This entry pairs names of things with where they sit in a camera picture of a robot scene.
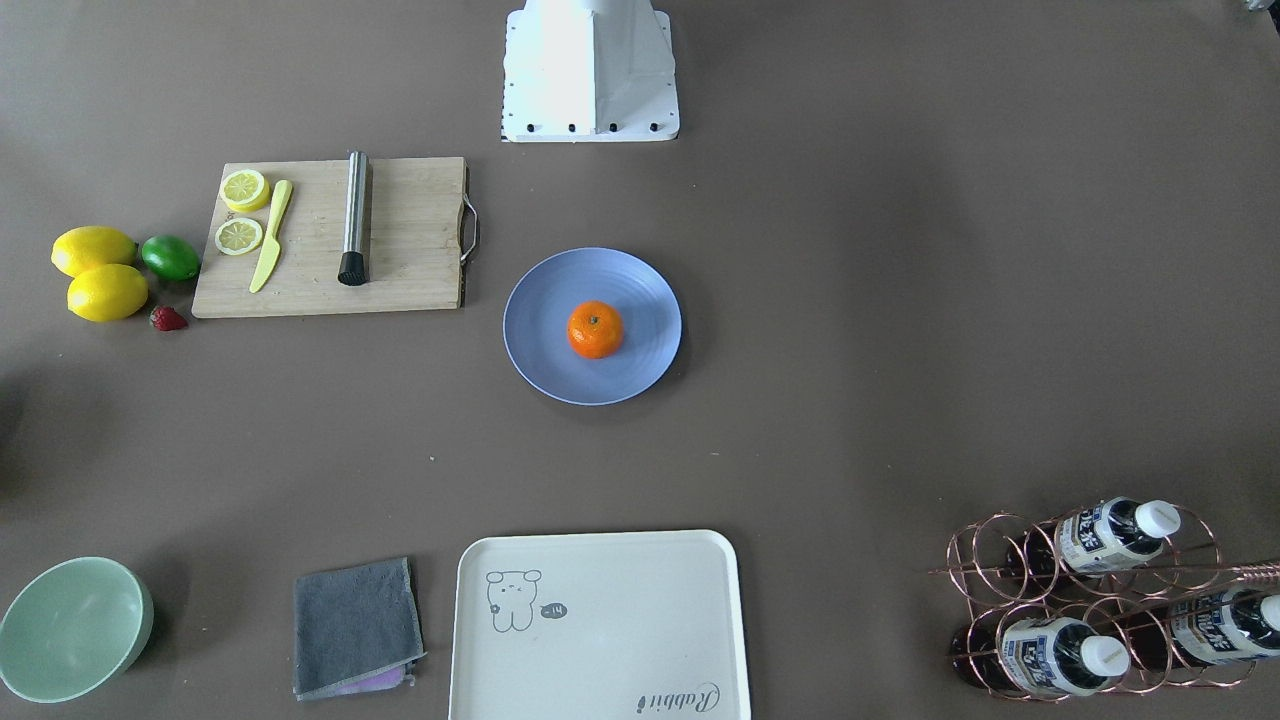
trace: strawberry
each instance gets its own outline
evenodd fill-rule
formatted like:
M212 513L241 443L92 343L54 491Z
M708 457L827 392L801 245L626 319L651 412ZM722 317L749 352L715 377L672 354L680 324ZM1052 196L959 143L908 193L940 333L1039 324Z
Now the strawberry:
M160 332L180 331L187 327L187 319L173 307L156 305L156 309L151 311L151 325Z

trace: white bottle cap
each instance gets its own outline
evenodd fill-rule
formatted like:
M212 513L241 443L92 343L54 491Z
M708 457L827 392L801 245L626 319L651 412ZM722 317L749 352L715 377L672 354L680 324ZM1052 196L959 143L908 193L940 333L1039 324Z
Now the white bottle cap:
M1178 509L1164 500L1143 502L1134 511L1133 518L1138 520L1138 529L1153 538L1169 537L1183 527L1183 518L1178 514Z
M1080 660L1094 675L1119 678L1129 671L1129 651L1124 643L1106 635L1093 635L1080 643Z
M1262 610L1262 621L1280 630L1280 594L1268 594L1258 603Z

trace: wooden cutting board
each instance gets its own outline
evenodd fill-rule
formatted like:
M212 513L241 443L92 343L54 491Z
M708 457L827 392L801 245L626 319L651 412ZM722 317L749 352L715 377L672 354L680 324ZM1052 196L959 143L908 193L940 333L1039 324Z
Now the wooden cutting board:
M467 187L462 158L369 160L371 188L366 265L370 281L338 282L347 223L347 160L229 163L223 176L253 168L273 186L293 182L280 224L280 259L266 284L248 291L259 251L224 255L214 233L236 217L266 228L270 205L239 215L215 200L204 265L196 282L197 318L264 318L392 310L454 309L462 302L458 240Z

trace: folded cloth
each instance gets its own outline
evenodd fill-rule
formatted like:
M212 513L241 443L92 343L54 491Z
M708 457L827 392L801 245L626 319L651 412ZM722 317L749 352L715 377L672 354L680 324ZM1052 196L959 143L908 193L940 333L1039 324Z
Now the folded cloth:
M426 655L408 557L298 578L293 694L320 700L394 688Z

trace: yellow knife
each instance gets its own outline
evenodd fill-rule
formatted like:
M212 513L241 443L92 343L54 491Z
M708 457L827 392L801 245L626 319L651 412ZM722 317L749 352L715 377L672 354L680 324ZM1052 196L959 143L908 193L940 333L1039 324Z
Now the yellow knife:
M266 284L266 278L271 277L275 261L280 259L280 241L276 234L280 232L280 219L284 218L284 209L289 206L289 197L293 196L293 183L278 181L271 191L271 215L266 220L266 236L262 237L262 250L257 256L257 269L253 270L253 279L248 283L250 292L257 292Z

